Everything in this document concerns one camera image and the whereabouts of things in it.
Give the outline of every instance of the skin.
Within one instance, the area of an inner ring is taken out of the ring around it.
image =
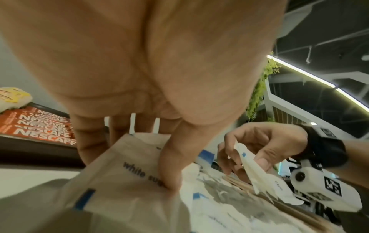
[[[256,155],[256,163],[267,171],[274,164],[304,151],[308,134],[299,126],[272,122],[246,123],[226,134],[224,142],[218,145],[218,164],[225,174],[233,171],[241,180],[249,182],[239,154],[234,149],[236,140],[245,144]],[[369,188],[366,178],[369,171],[369,143],[357,140],[343,143],[349,161],[341,167],[327,170],[344,180]]]
[[[286,0],[0,0],[14,54],[68,110],[90,164],[130,126],[173,132],[159,160],[168,188],[245,110]]]

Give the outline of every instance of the paper sachet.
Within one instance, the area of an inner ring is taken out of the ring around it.
[[[283,202],[291,205],[302,205],[304,201],[297,199],[288,185],[281,178],[266,173],[255,161],[255,155],[247,147],[236,141],[235,150],[239,153],[243,167],[253,184],[255,193],[264,193],[275,199],[281,199]]]

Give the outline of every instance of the dark ceiling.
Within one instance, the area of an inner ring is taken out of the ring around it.
[[[292,0],[289,9],[296,10],[311,2]],[[307,63],[310,47],[310,63]],[[325,74],[342,72],[369,74],[369,61],[361,59],[368,53],[369,4],[363,0],[318,1],[302,22],[277,40],[274,48],[278,58],[322,78]],[[291,73],[294,72],[281,68],[281,73],[271,79]],[[271,92],[355,137],[369,131],[368,113],[332,88],[313,81],[303,83],[299,74],[295,77],[290,82],[271,82]],[[369,88],[363,92],[366,83],[355,81],[350,75],[330,82],[369,106]]]

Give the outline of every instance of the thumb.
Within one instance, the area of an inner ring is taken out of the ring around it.
[[[191,164],[207,144],[226,124],[198,126],[182,121],[163,147],[159,159],[159,174],[167,188],[180,189],[181,171]]]
[[[268,171],[274,164],[285,159],[283,150],[287,146],[283,140],[271,139],[266,146],[259,150],[254,160],[264,171]]]

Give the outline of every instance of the hanging plant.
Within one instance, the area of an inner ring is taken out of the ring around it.
[[[246,109],[246,115],[249,118],[249,121],[255,119],[256,110],[260,106],[263,101],[263,94],[266,89],[265,79],[268,78],[269,75],[279,73],[278,65],[272,59],[268,59],[267,65],[264,67],[264,71],[261,74],[261,77],[256,84],[253,94],[250,99],[249,106]]]

